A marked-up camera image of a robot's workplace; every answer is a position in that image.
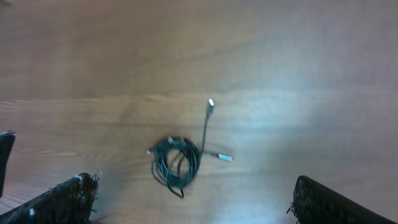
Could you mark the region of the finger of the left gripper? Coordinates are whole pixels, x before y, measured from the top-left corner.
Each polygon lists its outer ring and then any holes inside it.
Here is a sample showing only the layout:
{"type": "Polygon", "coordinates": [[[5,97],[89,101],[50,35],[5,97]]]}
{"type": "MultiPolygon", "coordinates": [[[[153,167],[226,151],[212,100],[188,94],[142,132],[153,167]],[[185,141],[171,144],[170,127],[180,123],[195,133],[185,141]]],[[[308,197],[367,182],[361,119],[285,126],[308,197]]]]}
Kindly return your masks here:
{"type": "Polygon", "coordinates": [[[14,141],[16,139],[14,131],[5,131],[1,133],[0,140],[0,195],[2,195],[2,191],[4,188],[5,176],[6,176],[6,167],[9,155],[11,153],[14,141]]]}

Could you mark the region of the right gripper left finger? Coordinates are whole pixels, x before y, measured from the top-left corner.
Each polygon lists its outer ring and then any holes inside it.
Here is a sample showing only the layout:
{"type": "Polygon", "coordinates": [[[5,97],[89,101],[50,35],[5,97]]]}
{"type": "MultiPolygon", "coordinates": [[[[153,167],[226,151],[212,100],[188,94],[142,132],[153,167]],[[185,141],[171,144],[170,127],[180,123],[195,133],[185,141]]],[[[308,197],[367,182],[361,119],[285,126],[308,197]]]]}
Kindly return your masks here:
{"type": "Polygon", "coordinates": [[[1,215],[1,224],[90,222],[100,176],[81,173],[1,215]]]}

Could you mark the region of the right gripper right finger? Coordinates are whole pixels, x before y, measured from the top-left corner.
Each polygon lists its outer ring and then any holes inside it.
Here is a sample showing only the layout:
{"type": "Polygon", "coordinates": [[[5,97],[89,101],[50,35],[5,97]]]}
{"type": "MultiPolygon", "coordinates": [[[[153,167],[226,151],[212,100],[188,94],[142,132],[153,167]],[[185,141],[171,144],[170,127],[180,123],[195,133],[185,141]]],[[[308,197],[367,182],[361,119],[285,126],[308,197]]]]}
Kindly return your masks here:
{"type": "Polygon", "coordinates": [[[306,175],[297,178],[287,213],[299,224],[396,224],[306,175]]]}

